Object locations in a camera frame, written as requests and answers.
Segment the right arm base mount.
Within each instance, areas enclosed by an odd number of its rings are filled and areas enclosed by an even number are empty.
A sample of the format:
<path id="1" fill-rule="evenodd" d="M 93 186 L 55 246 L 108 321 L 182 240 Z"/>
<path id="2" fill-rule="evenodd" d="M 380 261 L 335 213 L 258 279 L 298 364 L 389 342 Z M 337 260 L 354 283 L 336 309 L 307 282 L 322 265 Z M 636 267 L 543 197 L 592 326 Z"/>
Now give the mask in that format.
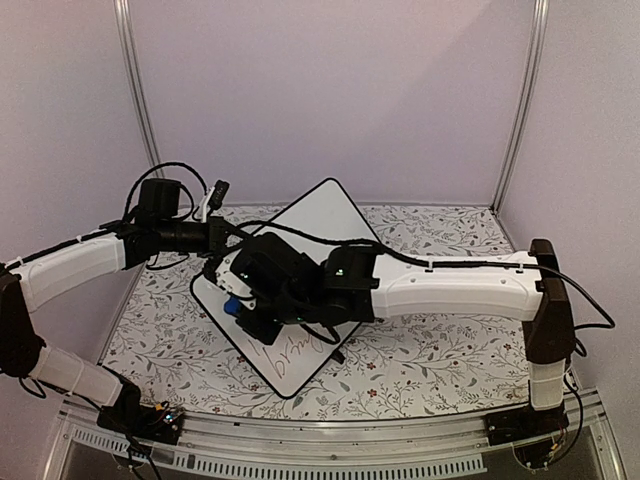
<path id="1" fill-rule="evenodd" d="M 527 404 L 488 413 L 483 422 L 489 445 L 511 445 L 516 461 L 529 470 L 549 467 L 568 438 L 564 402 L 548 410 L 535 410 Z"/>

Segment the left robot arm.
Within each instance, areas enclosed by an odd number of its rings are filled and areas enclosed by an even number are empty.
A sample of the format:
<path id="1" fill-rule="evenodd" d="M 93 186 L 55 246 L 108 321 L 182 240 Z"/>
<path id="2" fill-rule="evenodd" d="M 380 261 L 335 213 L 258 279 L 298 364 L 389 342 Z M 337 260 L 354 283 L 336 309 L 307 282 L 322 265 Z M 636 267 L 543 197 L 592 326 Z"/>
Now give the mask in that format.
<path id="1" fill-rule="evenodd" d="M 179 214 L 187 188 L 151 171 L 133 184 L 122 216 L 97 230 L 1 266 L 1 372 L 110 407 L 111 419 L 128 434 L 148 426 L 148 412 L 134 399 L 138 388 L 110 370 L 49 345 L 31 315 L 50 300 L 108 274 L 142 265 L 163 252 L 220 254 L 225 223 L 213 217 L 228 182 L 204 187 L 189 214 Z M 196 215 L 191 220 L 190 214 Z"/>

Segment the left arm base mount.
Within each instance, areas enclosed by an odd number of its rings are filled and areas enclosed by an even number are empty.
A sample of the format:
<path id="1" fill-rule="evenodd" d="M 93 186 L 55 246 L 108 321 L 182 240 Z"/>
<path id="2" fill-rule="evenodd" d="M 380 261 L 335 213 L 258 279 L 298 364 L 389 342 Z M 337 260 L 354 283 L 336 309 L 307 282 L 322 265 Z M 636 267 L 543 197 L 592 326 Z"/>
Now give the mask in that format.
<path id="1" fill-rule="evenodd" d="M 184 424 L 184 409 L 168 402 L 143 405 L 138 396 L 120 397 L 102 407 L 97 425 L 116 433 L 153 442 L 177 445 Z"/>

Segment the white whiteboard black frame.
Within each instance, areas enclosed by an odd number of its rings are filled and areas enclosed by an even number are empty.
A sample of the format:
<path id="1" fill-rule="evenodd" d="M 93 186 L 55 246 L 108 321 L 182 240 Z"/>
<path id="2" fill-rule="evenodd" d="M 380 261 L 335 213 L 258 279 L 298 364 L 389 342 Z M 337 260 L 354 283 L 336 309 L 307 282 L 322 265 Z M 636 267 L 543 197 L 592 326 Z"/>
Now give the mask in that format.
<path id="1" fill-rule="evenodd" d="M 326 239 L 374 239 L 376 234 L 341 184 L 320 182 L 272 220 Z M 229 294 L 199 274 L 190 285 L 193 297 L 246 362 L 281 398 L 291 399 L 341 347 L 330 345 L 298 326 L 285 326 L 268 346 L 248 336 L 224 311 Z"/>

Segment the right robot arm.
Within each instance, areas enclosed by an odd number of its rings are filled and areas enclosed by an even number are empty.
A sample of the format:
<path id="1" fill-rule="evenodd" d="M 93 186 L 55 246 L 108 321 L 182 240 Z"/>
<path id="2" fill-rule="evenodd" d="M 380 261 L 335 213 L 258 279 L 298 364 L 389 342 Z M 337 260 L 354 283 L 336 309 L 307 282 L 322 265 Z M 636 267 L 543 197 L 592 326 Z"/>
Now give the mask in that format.
<path id="1" fill-rule="evenodd" d="M 567 289 L 573 287 L 615 322 L 574 279 L 561 272 L 551 243 L 506 257 L 412 257 L 379 241 L 326 239 L 274 222 L 245 234 L 233 247 L 225 313 L 253 338 L 270 344 L 285 325 L 326 330 L 337 325 L 417 313 L 482 314 L 523 324 L 529 405 L 517 427 L 537 436 L 563 401 L 563 377 L 574 352 L 575 325 Z"/>

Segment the blue whiteboard eraser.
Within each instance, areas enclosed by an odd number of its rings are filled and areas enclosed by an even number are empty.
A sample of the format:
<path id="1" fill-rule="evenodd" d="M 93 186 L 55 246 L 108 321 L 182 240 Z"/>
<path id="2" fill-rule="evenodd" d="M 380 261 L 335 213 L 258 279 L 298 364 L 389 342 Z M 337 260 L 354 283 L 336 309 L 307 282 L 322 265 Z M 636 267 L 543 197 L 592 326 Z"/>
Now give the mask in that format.
<path id="1" fill-rule="evenodd" d="M 237 317 L 243 308 L 242 302 L 236 297 L 230 297 L 223 306 L 223 311 L 230 316 Z"/>

